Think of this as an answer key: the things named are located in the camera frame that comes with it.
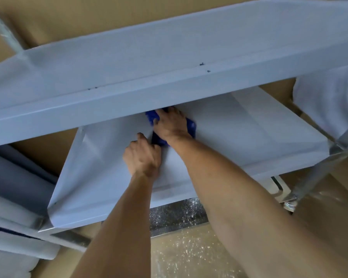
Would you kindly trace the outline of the person's left hand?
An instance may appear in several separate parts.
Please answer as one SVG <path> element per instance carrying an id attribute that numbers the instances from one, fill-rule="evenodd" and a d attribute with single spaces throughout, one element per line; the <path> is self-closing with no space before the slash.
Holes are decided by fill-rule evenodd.
<path id="1" fill-rule="evenodd" d="M 145 175 L 154 181 L 161 166 L 161 148 L 158 145 L 138 145 L 131 141 L 125 148 L 123 160 L 131 176 Z"/>

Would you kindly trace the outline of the person's right hand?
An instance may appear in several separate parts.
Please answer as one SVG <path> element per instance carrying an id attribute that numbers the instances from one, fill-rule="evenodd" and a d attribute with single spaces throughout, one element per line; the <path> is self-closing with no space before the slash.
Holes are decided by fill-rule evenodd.
<path id="1" fill-rule="evenodd" d="M 172 146 L 177 140 L 191 139 L 187 131 L 186 116 L 176 107 L 170 106 L 167 111 L 156 109 L 157 114 L 162 120 L 161 131 L 155 131 L 156 134 Z"/>

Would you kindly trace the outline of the blue plastic scraper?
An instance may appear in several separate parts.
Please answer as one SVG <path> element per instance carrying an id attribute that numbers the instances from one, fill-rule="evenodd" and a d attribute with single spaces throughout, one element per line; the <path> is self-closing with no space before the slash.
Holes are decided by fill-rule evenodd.
<path id="1" fill-rule="evenodd" d="M 154 120 L 159 121 L 160 117 L 157 114 L 157 112 L 155 110 L 151 110 L 151 111 L 147 111 L 145 112 L 145 115 L 150 123 L 150 125 L 153 127 L 154 126 Z M 192 121 L 189 118 L 186 118 L 186 123 L 187 123 L 187 131 L 188 133 L 191 135 L 192 138 L 195 139 L 195 135 L 196 135 L 196 124 L 194 121 Z M 167 142 L 163 139 L 161 139 L 155 131 L 153 131 L 152 133 L 152 138 L 151 138 L 151 143 L 153 145 L 158 145 L 160 147 L 165 147 L 168 146 Z"/>

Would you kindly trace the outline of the white protective film sheet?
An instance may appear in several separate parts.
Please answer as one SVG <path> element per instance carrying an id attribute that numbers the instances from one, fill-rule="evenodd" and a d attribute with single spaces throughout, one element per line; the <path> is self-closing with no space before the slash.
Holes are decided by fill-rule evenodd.
<path id="1" fill-rule="evenodd" d="M 153 128 L 145 113 L 80 127 L 48 205 L 54 228 L 77 228 L 103 221 L 130 182 L 125 148 L 138 132 Z"/>

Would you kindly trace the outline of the person's left forearm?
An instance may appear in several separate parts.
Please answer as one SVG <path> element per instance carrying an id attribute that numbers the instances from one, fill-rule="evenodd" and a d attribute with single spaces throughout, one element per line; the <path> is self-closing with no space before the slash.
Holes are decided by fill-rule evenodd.
<path id="1" fill-rule="evenodd" d="M 70 278 L 151 278 L 149 207 L 157 175 L 133 174 Z"/>

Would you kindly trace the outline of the person's right forearm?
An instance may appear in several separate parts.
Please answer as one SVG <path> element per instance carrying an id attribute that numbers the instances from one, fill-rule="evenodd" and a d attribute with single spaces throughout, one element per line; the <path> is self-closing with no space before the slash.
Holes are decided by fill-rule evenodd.
<path id="1" fill-rule="evenodd" d="M 348 260 L 235 163 L 188 134 L 162 138 L 185 163 L 213 230 L 249 278 L 348 278 Z"/>

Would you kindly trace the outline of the large film-covered steel shelf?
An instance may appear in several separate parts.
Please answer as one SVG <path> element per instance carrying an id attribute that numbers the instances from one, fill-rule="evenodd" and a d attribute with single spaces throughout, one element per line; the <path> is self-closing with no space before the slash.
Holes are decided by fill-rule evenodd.
<path id="1" fill-rule="evenodd" d="M 257 0 L 0 63 L 0 145 L 348 65 L 348 1 Z"/>

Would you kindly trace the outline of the small film-covered steel shelf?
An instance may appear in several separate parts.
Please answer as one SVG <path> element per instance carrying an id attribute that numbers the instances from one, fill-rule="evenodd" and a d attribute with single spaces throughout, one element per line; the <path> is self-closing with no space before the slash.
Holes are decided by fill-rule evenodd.
<path id="1" fill-rule="evenodd" d="M 259 87 L 177 106 L 197 125 L 196 140 L 255 180 L 307 168 L 329 156 L 329 141 Z"/>

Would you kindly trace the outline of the clear plastic floor sheet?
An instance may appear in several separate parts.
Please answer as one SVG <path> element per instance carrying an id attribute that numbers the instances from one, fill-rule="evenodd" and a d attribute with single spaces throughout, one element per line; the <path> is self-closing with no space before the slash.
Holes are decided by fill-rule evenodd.
<path id="1" fill-rule="evenodd" d="M 348 259 L 348 172 L 329 174 L 289 214 Z M 248 278 L 197 198 L 153 208 L 150 216 L 152 278 Z"/>

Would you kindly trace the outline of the grey film-covered panel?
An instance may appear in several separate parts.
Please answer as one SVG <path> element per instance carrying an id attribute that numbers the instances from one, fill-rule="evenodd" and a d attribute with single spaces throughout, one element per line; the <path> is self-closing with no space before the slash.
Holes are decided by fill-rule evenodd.
<path id="1" fill-rule="evenodd" d="M 57 180 L 12 146 L 0 146 L 0 197 L 44 216 Z"/>

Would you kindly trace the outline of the white film-covered panel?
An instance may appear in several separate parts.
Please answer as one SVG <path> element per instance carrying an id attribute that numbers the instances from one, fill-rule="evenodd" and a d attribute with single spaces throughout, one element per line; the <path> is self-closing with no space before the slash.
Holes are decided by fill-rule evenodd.
<path id="1" fill-rule="evenodd" d="M 34 236 L 38 233 L 43 217 L 0 197 L 0 228 Z"/>
<path id="2" fill-rule="evenodd" d="M 60 248 L 58 244 L 0 231 L 0 251 L 53 260 Z"/>

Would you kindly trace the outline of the cart caster wheel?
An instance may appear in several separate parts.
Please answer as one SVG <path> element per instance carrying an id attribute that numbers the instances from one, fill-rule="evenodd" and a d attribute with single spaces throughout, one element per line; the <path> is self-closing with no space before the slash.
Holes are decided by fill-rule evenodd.
<path id="1" fill-rule="evenodd" d="M 296 207 L 298 205 L 297 200 L 290 200 L 290 201 L 285 201 L 283 202 L 283 208 L 287 210 L 290 214 L 293 214 L 296 210 Z"/>

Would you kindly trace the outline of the white folded cloth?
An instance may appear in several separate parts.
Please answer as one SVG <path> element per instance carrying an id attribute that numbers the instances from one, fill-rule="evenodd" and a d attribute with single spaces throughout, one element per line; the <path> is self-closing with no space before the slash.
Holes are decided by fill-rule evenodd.
<path id="1" fill-rule="evenodd" d="M 348 65 L 298 76 L 292 96 L 331 137 L 338 139 L 348 130 Z"/>

